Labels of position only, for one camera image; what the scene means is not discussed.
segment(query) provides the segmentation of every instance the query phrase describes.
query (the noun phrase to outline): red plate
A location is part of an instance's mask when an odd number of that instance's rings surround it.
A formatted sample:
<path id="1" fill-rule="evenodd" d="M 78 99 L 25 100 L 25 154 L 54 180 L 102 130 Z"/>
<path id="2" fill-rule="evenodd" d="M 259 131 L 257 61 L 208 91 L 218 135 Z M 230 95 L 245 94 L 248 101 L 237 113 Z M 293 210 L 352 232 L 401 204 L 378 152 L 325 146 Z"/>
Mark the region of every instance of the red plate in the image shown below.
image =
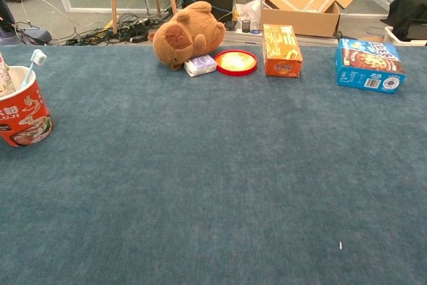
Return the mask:
<path id="1" fill-rule="evenodd" d="M 246 76 L 256 70 L 258 63 L 255 55 L 244 50 L 227 50 L 215 57 L 220 73 L 229 76 Z"/>

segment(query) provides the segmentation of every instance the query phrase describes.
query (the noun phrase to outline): brown plush toy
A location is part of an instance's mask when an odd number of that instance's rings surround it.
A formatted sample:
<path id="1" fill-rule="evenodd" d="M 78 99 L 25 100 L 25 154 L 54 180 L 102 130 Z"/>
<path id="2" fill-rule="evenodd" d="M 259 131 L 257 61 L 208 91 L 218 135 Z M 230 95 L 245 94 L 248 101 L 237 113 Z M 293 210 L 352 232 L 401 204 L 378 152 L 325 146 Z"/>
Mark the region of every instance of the brown plush toy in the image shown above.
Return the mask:
<path id="1" fill-rule="evenodd" d="M 218 48 L 226 28 L 211 14 L 211 5 L 205 1 L 192 3 L 149 35 L 154 53 L 162 63 L 173 70 L 184 61 L 206 55 Z"/>

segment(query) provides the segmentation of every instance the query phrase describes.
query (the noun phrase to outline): toothbrush head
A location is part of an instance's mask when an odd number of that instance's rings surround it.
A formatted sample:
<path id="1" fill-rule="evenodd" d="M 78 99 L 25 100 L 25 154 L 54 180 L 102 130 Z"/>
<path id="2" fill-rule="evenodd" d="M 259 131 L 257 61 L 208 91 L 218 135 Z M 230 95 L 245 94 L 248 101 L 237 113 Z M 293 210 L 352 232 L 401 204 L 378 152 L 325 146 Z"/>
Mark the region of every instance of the toothbrush head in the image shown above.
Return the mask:
<path id="1" fill-rule="evenodd" d="M 46 62 L 47 56 L 40 49 L 36 49 L 31 56 L 31 61 L 37 66 L 43 66 Z"/>

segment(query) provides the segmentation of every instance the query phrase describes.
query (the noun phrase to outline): white toothbrush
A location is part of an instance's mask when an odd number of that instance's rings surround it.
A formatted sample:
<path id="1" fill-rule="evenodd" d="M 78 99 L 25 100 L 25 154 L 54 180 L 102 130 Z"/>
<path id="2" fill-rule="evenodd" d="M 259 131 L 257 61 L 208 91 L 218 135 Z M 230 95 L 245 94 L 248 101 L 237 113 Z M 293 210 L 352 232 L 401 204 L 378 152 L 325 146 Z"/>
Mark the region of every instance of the white toothbrush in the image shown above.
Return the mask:
<path id="1" fill-rule="evenodd" d="M 21 88 L 28 84 L 31 73 L 33 72 L 34 64 L 37 66 L 43 66 L 46 62 L 47 56 L 40 49 L 36 49 L 31 56 L 31 65 L 29 66 L 27 75 L 25 75 L 24 80 L 22 81 Z"/>

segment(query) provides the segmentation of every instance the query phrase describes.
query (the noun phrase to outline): white basket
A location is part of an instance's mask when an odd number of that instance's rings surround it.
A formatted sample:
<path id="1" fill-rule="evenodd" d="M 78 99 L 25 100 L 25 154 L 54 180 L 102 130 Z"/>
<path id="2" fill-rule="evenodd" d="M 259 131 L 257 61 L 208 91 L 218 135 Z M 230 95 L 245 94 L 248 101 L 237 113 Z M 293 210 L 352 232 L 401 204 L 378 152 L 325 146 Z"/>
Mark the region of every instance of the white basket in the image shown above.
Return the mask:
<path id="1" fill-rule="evenodd" d="M 425 46 L 427 44 L 427 40 L 401 41 L 393 34 L 393 27 L 386 27 L 385 30 L 384 43 L 392 43 L 395 46 Z"/>

